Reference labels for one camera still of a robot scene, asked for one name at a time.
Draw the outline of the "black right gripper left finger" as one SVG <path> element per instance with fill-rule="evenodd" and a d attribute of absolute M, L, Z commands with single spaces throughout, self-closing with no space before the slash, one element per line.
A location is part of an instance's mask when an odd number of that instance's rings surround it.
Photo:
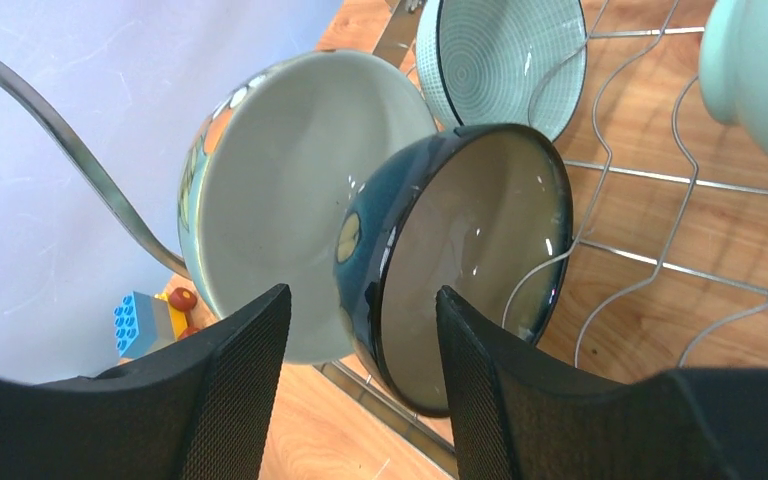
<path fill-rule="evenodd" d="M 291 320 L 280 284 L 95 377 L 0 380 L 0 479 L 255 479 Z"/>

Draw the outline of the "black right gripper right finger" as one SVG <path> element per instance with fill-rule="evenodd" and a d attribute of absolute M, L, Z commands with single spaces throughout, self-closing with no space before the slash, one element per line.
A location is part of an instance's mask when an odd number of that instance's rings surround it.
<path fill-rule="evenodd" d="M 624 385 L 436 298 L 463 479 L 768 479 L 768 368 L 674 368 Z"/>

